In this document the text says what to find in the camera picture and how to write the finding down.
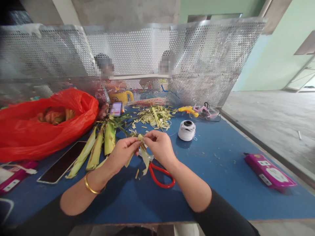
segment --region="smartphone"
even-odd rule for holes
[[[63,154],[39,179],[37,182],[56,184],[72,167],[82,152],[86,142],[76,142],[65,154]]]

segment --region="bracelet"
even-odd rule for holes
[[[85,182],[85,186],[86,186],[86,188],[89,190],[89,191],[91,191],[92,193],[94,193],[94,194],[101,194],[104,190],[105,190],[105,187],[100,191],[100,192],[96,192],[96,191],[94,191],[93,189],[91,189],[91,187],[89,186],[89,184],[88,184],[88,174],[89,174],[90,172],[87,172],[86,173],[86,175],[85,175],[85,177],[84,177],[84,182]]]

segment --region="metal sheet with holes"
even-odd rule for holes
[[[102,80],[111,99],[123,97],[127,106],[150,99],[222,107],[265,23],[238,18],[125,28],[1,27],[0,102],[49,97],[68,87],[103,102]],[[148,74],[157,76],[117,80]]]

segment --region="blue tabletop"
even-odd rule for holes
[[[167,131],[177,158],[215,189],[248,220],[276,220],[315,218],[315,197],[301,185],[291,188],[286,194],[267,188],[244,161],[244,152],[263,154],[251,142],[231,127],[226,121],[210,123],[193,119],[196,138],[190,142],[178,138],[180,122],[188,115],[176,114]],[[138,123],[138,133],[145,133]],[[117,138],[124,134],[117,129]],[[89,133],[81,140],[87,140]],[[56,184],[37,183],[40,177],[68,148],[39,162],[38,173],[27,177],[4,198],[14,201],[8,218],[9,225],[24,222],[31,215],[62,194],[84,177],[86,163],[73,179]],[[128,168],[114,176],[103,194],[96,197],[86,211],[86,223],[161,223],[194,221],[177,184],[172,189],[162,189],[152,180],[150,172],[140,180],[135,179],[137,169],[144,163],[134,156]],[[170,183],[170,179],[156,172],[157,179]]]

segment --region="woman's right hand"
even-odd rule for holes
[[[170,137],[163,132],[152,130],[144,136],[144,142],[154,157],[167,169],[177,161]]]

